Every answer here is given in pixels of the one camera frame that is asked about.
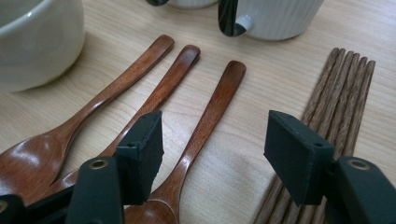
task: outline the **spoon handle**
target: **spoon handle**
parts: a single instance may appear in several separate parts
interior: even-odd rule
[[[157,110],[170,97],[172,92],[176,89],[178,84],[183,80],[183,77],[193,68],[198,62],[200,56],[200,49],[193,46],[186,46],[175,59],[168,72],[157,85],[155,90],[148,97],[147,101],[140,107],[134,117],[125,126],[122,132],[115,138],[115,140],[102,152],[99,156],[112,156],[123,136],[131,129],[137,119],[147,114],[148,112]],[[41,198],[50,196],[62,189],[66,189],[74,185],[77,181],[78,170],[60,178],[54,182],[44,193]]]
[[[150,195],[151,200],[168,203],[177,218],[178,201],[187,173],[233,99],[245,72],[246,67],[244,64],[236,61],[228,63],[175,169]]]
[[[72,118],[56,128],[58,138],[64,138],[64,141],[68,144],[84,120],[147,74],[173,48],[174,43],[175,41],[170,36],[159,36],[119,77],[93,97]]]

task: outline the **wooden spoon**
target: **wooden spoon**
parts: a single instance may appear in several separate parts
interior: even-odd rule
[[[245,71],[242,63],[232,61],[227,65],[175,169],[150,194],[146,203],[125,210],[126,223],[179,223],[179,200],[187,173],[233,99]]]
[[[99,155],[100,157],[112,156],[115,153],[117,145],[120,143],[121,139],[125,136],[125,134],[128,133],[128,131],[131,129],[137,119],[139,119],[144,114],[160,108],[160,106],[166,101],[166,99],[169,98],[172,92],[176,89],[178,84],[183,80],[183,77],[186,76],[187,73],[192,69],[192,67],[198,62],[200,52],[201,51],[199,50],[199,48],[193,45],[186,46],[180,52],[180,54],[175,59],[175,62],[172,64],[171,68],[165,74],[165,76],[160,81],[155,90],[152,92],[152,94],[148,97],[147,101],[140,107],[140,109],[125,126],[122,132]],[[61,178],[53,183],[41,198],[45,198],[53,193],[56,193],[62,189],[66,189],[74,185],[77,179],[78,170],[66,175],[64,178]],[[34,203],[35,201],[38,201],[38,199],[39,198],[36,198],[32,201],[29,201],[28,203]]]
[[[40,195],[56,179],[67,149],[81,127],[98,108],[135,84],[174,46],[162,35],[117,79],[59,127],[24,140],[0,155],[0,195],[19,194],[25,201]]]

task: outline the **kitchenware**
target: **kitchenware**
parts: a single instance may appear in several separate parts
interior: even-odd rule
[[[219,0],[219,28],[227,36],[283,40],[301,34],[323,0]]]
[[[76,115],[57,128],[26,139],[0,155],[0,195],[18,194],[25,201],[37,197],[55,180],[67,149],[82,123],[97,109],[134,85],[173,47],[174,40],[160,36],[110,85],[97,94]]]
[[[84,44],[81,0],[0,1],[0,92],[60,76]]]
[[[374,73],[359,53],[333,49],[302,122],[335,146],[335,158],[351,156]],[[254,223],[323,223],[324,204],[297,207],[279,177],[275,176]]]
[[[200,50],[193,46],[186,46],[175,59],[168,72],[165,74],[161,82],[155,88],[155,90],[148,97],[146,102],[140,107],[140,109],[134,114],[134,117],[128,122],[121,133],[114,139],[114,141],[99,154],[100,157],[112,156],[116,152],[117,145],[121,139],[128,133],[128,130],[134,125],[136,120],[154,110],[158,110],[160,106],[170,97],[172,92],[176,89],[178,84],[181,82],[184,76],[192,69],[192,67],[198,62]],[[50,188],[42,195],[41,198],[50,196],[62,189],[66,189],[74,185],[78,178],[78,170],[66,175],[64,178],[60,178],[53,183]],[[37,198],[30,201],[34,203],[40,199],[39,195]]]
[[[227,65],[175,169],[150,194],[146,203],[125,210],[126,223],[179,223],[179,200],[186,176],[233,99],[245,71],[246,67],[242,63],[232,61]]]
[[[172,7],[181,7],[181,8],[190,8],[190,9],[209,7],[218,2],[218,0],[146,0],[146,1],[155,7],[168,4]]]

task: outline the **light wood surface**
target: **light wood surface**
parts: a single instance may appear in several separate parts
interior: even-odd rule
[[[307,31],[264,42],[224,36],[217,5],[199,10],[152,7],[143,0],[83,0],[86,40],[76,63],[40,88],[0,94],[0,151],[72,117],[165,34],[173,51],[146,77],[85,124],[70,148],[63,174],[98,155],[145,102],[185,45],[201,60],[162,107],[163,165],[157,188],[172,171],[231,60],[245,78],[185,182],[181,223],[252,223],[273,170],[262,155],[270,109],[300,118],[333,48],[376,61],[355,156],[396,185],[396,3],[325,1]]]

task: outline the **wooden chopstick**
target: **wooden chopstick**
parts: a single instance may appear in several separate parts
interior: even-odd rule
[[[352,155],[375,62],[344,49],[333,49],[302,116],[302,122],[336,147],[335,158]],[[322,223],[320,206],[297,207],[275,176],[254,223]]]

